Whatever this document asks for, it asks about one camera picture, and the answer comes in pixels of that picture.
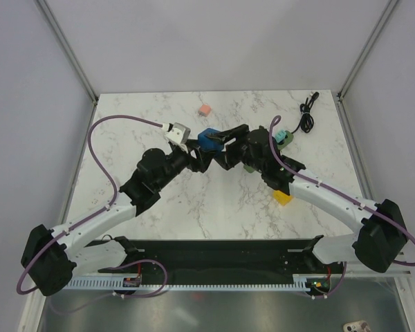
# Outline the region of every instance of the metal floor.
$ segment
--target metal floor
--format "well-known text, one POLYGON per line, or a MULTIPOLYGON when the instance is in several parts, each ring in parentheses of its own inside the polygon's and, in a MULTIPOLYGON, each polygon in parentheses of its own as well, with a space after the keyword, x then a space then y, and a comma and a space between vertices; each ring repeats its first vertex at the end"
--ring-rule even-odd
MULTIPOLYGON (((51 300, 57 309, 69 310, 100 294, 64 290, 51 300)), ((385 279, 346 279, 336 294, 314 301, 276 292, 174 291, 149 299, 108 297, 69 316, 45 308, 39 331, 342 332, 343 324, 358 320, 366 320, 371 332, 409 331, 396 289, 385 279)))

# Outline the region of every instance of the metal frame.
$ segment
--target metal frame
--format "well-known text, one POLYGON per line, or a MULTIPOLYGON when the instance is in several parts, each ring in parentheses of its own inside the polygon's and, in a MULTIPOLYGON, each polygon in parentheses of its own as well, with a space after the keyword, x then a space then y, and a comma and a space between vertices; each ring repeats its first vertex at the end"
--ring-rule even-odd
POLYGON ((370 52, 372 51, 372 48, 374 47, 376 41, 378 40, 378 37, 380 36, 387 22, 390 20, 399 2, 400 0, 389 0, 388 4, 386 5, 386 8, 381 13, 379 20, 377 21, 375 27, 373 28, 369 38, 366 41, 366 44, 363 46, 360 55, 355 61, 355 64, 353 65, 349 75, 344 81, 342 88, 340 89, 339 97, 341 99, 345 97, 347 91, 351 87, 353 80, 358 74, 358 71, 361 69, 362 65, 366 61, 370 52))
POLYGON ((94 88, 91 86, 88 77, 83 71, 82 66, 80 65, 75 53, 73 52, 71 45, 69 44, 68 40, 66 39, 63 30, 60 28, 57 19, 53 11, 50 9, 50 6, 46 2, 46 0, 34 0, 37 7, 40 9, 44 19, 48 23, 49 27, 54 33, 56 40, 59 42, 60 47, 62 48, 65 56, 68 58, 71 66, 73 67, 75 73, 77 74, 82 86, 86 90, 88 96, 93 101, 94 105, 97 104, 98 96, 95 92, 94 88))
MULTIPOLYGON (((98 95, 95 92, 95 89, 91 86, 88 77, 86 76, 82 66, 80 65, 79 61, 77 60, 75 53, 73 52, 71 45, 67 41, 62 29, 59 26, 53 11, 51 10, 50 6, 47 4, 46 0, 34 0, 37 7, 40 9, 40 12, 43 14, 44 19, 50 26, 51 30, 53 31, 56 40, 59 42, 61 49, 63 50, 64 54, 68 58, 73 70, 76 72, 82 86, 85 88, 88 96, 92 100, 94 104, 93 111, 90 114, 89 125, 86 128, 86 131, 83 134, 82 139, 82 150, 80 152, 80 157, 77 161, 77 167, 75 168, 74 175, 71 179, 71 190, 67 194, 63 205, 62 205, 62 213, 61 217, 59 218, 59 222, 63 222, 68 214, 68 209, 71 203, 72 195, 75 189, 75 184, 77 181, 77 176, 80 170, 80 164, 82 162, 82 158, 86 149, 86 134, 91 126, 92 119, 95 115, 96 106, 98 103, 98 95)), ((397 8, 400 0, 389 0, 386 8, 383 10, 377 24, 373 28, 368 40, 366 41, 363 49, 361 50, 355 64, 353 65, 350 73, 348 74, 342 88, 340 89, 339 93, 333 93, 333 98, 335 102, 336 109, 338 111, 338 115, 340 117, 340 122, 343 128, 344 136, 346 138, 347 144, 349 146, 349 152, 351 154, 352 162, 355 167, 356 175, 360 183, 360 187, 363 193, 363 196, 368 199, 372 199, 375 194, 372 190, 371 181, 369 180, 369 176, 365 167, 365 163, 362 160, 362 156, 360 150, 357 145, 356 136, 354 134, 353 127, 351 126, 351 121, 347 110, 344 107, 344 97, 347 94, 347 91, 350 89, 354 79, 356 78, 358 72, 362 68, 362 65, 366 61, 367 57, 369 56, 371 50, 373 49, 374 45, 376 44, 381 32, 383 31, 384 27, 386 26, 387 22, 391 19, 392 14, 394 13, 395 9, 397 8)), ((357 266, 349 266, 353 270, 348 270, 347 277, 375 277, 378 276, 376 273, 371 273, 372 271, 364 270, 362 267, 357 266)), ((397 267, 391 273, 386 273, 385 275, 381 275, 382 277, 396 277, 395 282, 398 290, 398 294, 403 305, 403 309, 405 312, 406 319, 408 321, 409 327, 411 331, 415 331, 415 284, 414 280, 410 277, 410 273, 406 268, 397 267)), ((26 301, 26 305, 24 307, 24 312, 22 315, 22 319, 20 321, 20 325, 18 331, 25 332, 25 331, 36 331, 37 326, 39 325, 40 318, 42 316, 42 311, 44 307, 45 297, 42 296, 41 293, 35 292, 28 296, 28 300, 26 301)))

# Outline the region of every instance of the yellow block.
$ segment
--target yellow block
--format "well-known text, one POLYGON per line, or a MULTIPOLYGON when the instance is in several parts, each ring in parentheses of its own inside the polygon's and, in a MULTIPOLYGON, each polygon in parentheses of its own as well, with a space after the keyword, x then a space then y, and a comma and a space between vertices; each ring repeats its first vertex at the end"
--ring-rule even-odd
POLYGON ((274 190, 273 196, 274 199, 276 199, 278 203, 280 203, 283 206, 285 206, 293 199, 293 196, 286 195, 285 193, 280 192, 279 190, 274 190))

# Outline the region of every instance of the small white object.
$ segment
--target small white object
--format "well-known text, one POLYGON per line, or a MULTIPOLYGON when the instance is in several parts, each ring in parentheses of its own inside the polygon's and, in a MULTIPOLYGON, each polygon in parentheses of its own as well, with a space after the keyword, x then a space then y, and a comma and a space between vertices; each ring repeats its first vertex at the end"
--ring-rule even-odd
POLYGON ((165 134, 165 137, 170 143, 180 147, 184 152, 188 153, 185 143, 189 138, 190 132, 191 129, 187 128, 185 125, 181 123, 174 123, 171 131, 168 131, 165 134))
POLYGON ((171 124, 170 123, 162 123, 162 127, 161 127, 161 129, 163 130, 163 131, 169 131, 169 128, 171 127, 171 124))

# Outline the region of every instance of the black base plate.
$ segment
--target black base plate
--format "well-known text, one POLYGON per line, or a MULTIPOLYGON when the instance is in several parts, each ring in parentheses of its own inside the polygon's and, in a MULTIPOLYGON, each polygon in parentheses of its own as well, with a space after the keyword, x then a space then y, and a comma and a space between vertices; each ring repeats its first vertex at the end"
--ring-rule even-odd
MULTIPOLYGON (((95 246, 106 241, 93 241, 95 246)), ((304 263, 306 240, 130 240, 139 250, 123 264, 155 259, 168 272, 169 285, 256 285, 292 284, 294 274, 327 274, 317 261, 311 271, 304 263)), ((341 264, 331 264, 341 273, 341 264)), ((100 270, 101 273, 137 273, 138 267, 100 270)), ((142 264, 142 283, 161 284, 163 272, 153 264, 142 264)))

